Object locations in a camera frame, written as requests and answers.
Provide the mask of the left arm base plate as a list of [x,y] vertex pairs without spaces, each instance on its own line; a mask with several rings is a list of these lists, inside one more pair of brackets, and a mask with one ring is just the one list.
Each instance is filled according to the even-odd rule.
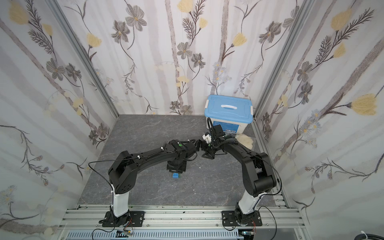
[[105,217],[99,221],[102,227],[123,227],[131,224],[133,227],[142,227],[145,219],[144,211],[128,211],[120,217],[116,217],[112,210],[106,213]]

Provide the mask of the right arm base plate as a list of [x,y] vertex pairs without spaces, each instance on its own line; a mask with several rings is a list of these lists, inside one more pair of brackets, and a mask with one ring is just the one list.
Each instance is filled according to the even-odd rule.
[[240,210],[222,211],[224,227],[261,227],[263,225],[259,211],[243,214]]

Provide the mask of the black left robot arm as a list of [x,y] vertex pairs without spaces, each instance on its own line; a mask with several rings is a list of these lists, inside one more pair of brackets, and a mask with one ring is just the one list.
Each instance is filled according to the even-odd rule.
[[129,211],[129,192],[136,184],[140,172],[166,162],[167,170],[172,174],[186,171],[187,162],[197,155],[196,140],[171,140],[161,147],[147,152],[130,154],[123,151],[108,170],[109,183],[112,186],[113,201],[111,215],[119,219]]

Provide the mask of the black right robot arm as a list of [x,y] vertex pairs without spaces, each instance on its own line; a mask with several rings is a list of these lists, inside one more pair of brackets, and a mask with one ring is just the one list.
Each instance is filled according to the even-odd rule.
[[220,125],[211,127],[203,139],[198,140],[196,147],[204,152],[203,158],[214,159],[218,151],[222,151],[241,164],[245,193],[237,202],[234,215],[240,225],[254,220],[258,203],[270,195],[278,183],[269,156],[247,148],[234,135],[226,135]]

